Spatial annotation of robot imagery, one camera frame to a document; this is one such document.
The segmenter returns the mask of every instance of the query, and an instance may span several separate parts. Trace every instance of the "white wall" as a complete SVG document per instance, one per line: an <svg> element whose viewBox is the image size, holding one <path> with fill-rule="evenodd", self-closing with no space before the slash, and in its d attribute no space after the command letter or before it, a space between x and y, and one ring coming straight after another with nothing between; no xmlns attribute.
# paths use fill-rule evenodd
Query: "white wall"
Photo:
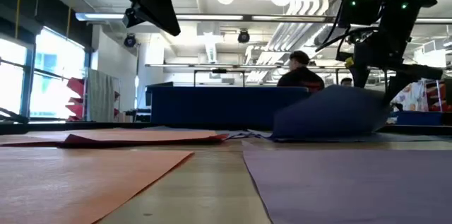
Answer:
<svg viewBox="0 0 452 224"><path fill-rule="evenodd" d="M93 47L97 50L97 54L93 58L97 63L97 70L120 80L120 111L133 109L135 103L136 56L103 33L100 26L96 25L93 31Z"/></svg>
<svg viewBox="0 0 452 224"><path fill-rule="evenodd" d="M152 42L148 45L144 44L139 47L139 59L138 59L138 107L146 107L146 86L165 82L163 76L163 68L158 67L145 67L145 62L151 60L152 57L159 56L156 52L164 52L163 49L153 48Z"/></svg>

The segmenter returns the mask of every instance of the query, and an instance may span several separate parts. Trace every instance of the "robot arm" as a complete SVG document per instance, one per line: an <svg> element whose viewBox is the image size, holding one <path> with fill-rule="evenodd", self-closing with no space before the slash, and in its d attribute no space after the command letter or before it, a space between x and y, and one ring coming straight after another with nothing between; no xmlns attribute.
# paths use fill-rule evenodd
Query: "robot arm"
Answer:
<svg viewBox="0 0 452 224"><path fill-rule="evenodd" d="M343 0L337 23L347 28L346 34L321 45L317 50L341 40L350 34L361 32L362 39L355 44L354 54L341 53L336 59L352 57L350 69L356 87L363 88L369 76L369 66L384 71L392 70L396 76L390 78L383 103L388 104L407 84L421 78L440 79L443 71L428 66L403 64L403 53L411 41L411 32L421 8L437 4L436 0ZM379 26L350 31L352 24Z"/></svg>

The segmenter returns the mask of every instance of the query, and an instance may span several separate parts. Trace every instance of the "red paper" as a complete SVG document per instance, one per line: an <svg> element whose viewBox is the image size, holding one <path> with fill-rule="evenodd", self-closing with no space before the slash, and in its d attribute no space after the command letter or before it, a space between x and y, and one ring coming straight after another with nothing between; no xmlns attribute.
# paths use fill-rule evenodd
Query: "red paper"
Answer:
<svg viewBox="0 0 452 224"><path fill-rule="evenodd" d="M142 129L96 129L85 131L41 131L26 135L0 136L0 146L112 147L169 143L221 143L227 134L215 131L150 131Z"/></svg>

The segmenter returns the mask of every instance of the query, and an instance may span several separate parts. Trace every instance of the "blue bin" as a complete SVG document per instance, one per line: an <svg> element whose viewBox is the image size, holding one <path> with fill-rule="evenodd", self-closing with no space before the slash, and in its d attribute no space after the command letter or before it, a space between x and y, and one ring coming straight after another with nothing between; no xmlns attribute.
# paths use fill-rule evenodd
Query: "blue bin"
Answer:
<svg viewBox="0 0 452 224"><path fill-rule="evenodd" d="M148 87L151 122L272 128L274 114L310 96L306 88Z"/></svg>
<svg viewBox="0 0 452 224"><path fill-rule="evenodd" d="M397 117L397 125L441 126L442 113L402 111L393 113Z"/></svg>

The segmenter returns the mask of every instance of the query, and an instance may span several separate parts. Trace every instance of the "person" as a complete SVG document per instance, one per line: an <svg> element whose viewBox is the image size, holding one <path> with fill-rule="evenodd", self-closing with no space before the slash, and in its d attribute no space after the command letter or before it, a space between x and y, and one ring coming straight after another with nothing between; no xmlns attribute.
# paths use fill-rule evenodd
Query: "person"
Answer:
<svg viewBox="0 0 452 224"><path fill-rule="evenodd" d="M340 84L342 86L348 86L348 87L352 87L352 82L353 80L351 78L344 78L343 80L340 81Z"/></svg>
<svg viewBox="0 0 452 224"><path fill-rule="evenodd" d="M289 60L290 72L280 78L278 87L306 87L311 93L325 88L323 79L307 68L310 58L306 53L295 51Z"/></svg>

